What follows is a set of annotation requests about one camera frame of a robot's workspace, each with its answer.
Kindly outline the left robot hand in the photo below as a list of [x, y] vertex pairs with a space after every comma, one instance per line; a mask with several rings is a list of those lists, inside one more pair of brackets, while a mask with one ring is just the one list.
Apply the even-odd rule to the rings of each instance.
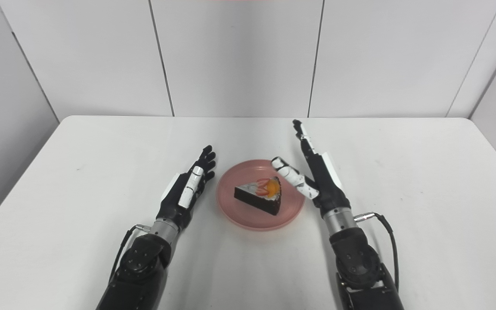
[[190, 169], [171, 181], [170, 189], [160, 202], [157, 220], [169, 220], [179, 232], [190, 224], [195, 203], [205, 185], [215, 177], [215, 158], [212, 145], [206, 146]]

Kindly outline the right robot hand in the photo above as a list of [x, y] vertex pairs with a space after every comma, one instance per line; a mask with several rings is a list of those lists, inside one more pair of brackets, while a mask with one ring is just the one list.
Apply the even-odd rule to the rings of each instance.
[[313, 177], [304, 175], [279, 156], [274, 157], [270, 165], [299, 193], [310, 199], [321, 215], [334, 209], [351, 209], [350, 201], [341, 189], [341, 182], [328, 155], [315, 151], [307, 130], [300, 120], [294, 119], [292, 123], [295, 135], [301, 144], [302, 154]]

